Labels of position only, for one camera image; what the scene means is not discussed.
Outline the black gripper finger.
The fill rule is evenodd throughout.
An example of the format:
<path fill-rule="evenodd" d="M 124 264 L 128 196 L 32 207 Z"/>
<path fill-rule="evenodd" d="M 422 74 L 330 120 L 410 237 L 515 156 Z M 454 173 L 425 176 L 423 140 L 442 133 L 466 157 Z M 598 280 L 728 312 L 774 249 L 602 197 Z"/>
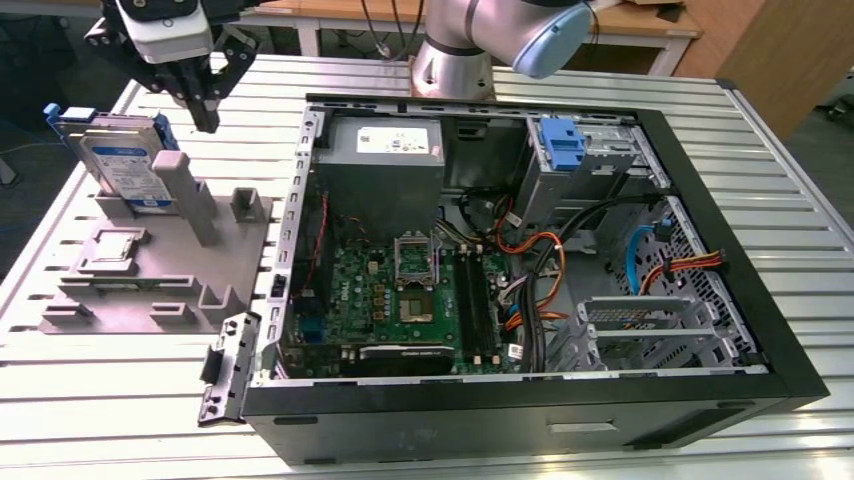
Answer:
<path fill-rule="evenodd" d="M 219 127 L 219 103 L 224 100 L 253 65 L 259 41 L 249 33 L 231 25 L 218 25 L 212 32 L 216 34 L 214 46 L 222 50 L 226 65 L 216 71 L 206 64 L 202 80 L 203 86 L 203 112 L 198 121 L 198 129 L 206 133 L 214 133 Z"/>
<path fill-rule="evenodd" d="M 103 13 L 86 34 L 92 52 L 154 93 L 168 92 L 191 113 L 196 129 L 206 131 L 206 57 L 148 63 L 132 44 L 118 13 Z"/>

